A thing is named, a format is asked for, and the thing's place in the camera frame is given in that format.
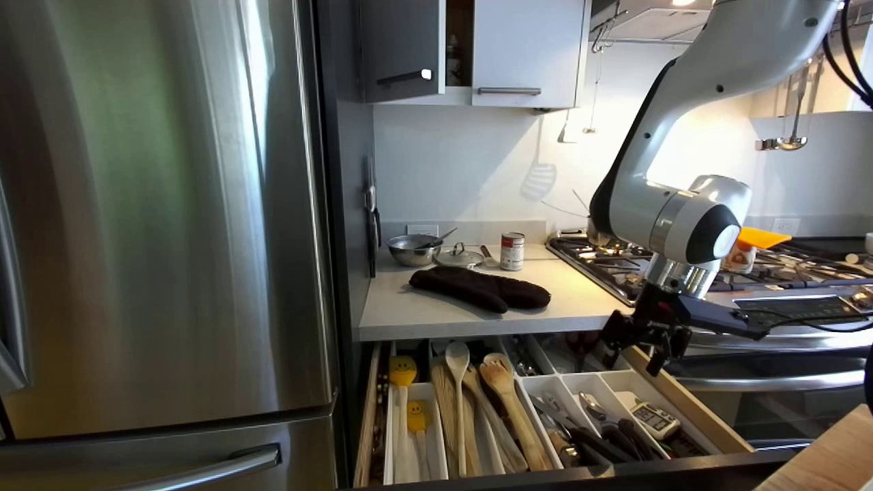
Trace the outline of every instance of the robotic arm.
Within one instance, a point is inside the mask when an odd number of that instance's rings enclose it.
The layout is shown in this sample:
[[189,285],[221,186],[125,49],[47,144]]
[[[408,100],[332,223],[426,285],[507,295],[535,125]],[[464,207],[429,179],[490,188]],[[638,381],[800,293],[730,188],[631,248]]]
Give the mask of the robotic arm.
[[762,338],[728,309],[699,301],[730,250],[749,207],[749,188],[704,174],[687,190],[654,186],[646,171],[668,129],[693,106],[778,84],[801,68],[831,27],[841,0],[717,0],[693,47],[654,79],[625,144],[592,197],[592,226],[654,250],[633,316],[603,330],[612,349],[650,342],[658,375],[681,354],[687,324]]

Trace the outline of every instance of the backsplash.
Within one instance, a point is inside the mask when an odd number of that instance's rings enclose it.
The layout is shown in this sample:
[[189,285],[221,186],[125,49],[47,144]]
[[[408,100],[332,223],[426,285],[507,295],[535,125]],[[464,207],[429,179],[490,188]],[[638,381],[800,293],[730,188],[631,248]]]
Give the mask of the backsplash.
[[[603,44],[573,113],[376,103],[373,152],[385,223],[546,222],[575,226],[612,166],[646,87],[676,47]],[[873,117],[801,121],[800,152],[758,152],[786,121],[749,121],[749,99],[687,113],[650,177],[687,186],[730,174],[753,186],[749,222],[792,234],[873,230]]]

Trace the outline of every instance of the open drawer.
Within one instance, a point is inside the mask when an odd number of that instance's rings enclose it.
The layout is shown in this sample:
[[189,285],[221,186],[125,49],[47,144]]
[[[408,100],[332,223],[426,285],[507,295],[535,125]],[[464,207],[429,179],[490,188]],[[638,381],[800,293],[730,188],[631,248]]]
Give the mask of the open drawer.
[[[472,368],[464,380],[478,376],[460,384],[460,406],[453,372],[445,365],[447,343],[466,347]],[[411,358],[418,365],[406,395],[391,384],[395,358]],[[486,375],[489,362],[501,362],[507,387]],[[564,372],[535,338],[380,343],[372,351],[354,488],[402,482],[440,488],[460,481],[513,488],[513,482],[547,485],[763,465],[749,458],[753,447],[676,380],[650,376],[644,365],[646,358],[627,349],[614,372],[597,362]]]

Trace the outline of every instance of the gas stove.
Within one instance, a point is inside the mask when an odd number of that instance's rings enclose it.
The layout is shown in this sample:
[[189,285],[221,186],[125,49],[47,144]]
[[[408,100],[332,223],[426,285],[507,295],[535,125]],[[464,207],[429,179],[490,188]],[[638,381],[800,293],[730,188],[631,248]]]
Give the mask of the gas stove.
[[[625,306],[636,306],[651,255],[636,245],[594,248],[590,237],[552,237],[546,248]],[[873,285],[861,237],[797,237],[758,250],[749,274],[719,274],[710,293],[822,293]]]

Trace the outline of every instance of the stainless steel refrigerator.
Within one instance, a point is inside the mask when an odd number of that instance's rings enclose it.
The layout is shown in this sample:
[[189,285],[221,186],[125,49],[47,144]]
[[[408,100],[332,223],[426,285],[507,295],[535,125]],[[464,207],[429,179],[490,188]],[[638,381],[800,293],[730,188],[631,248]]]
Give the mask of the stainless steel refrigerator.
[[0,488],[332,488],[298,0],[0,0]]

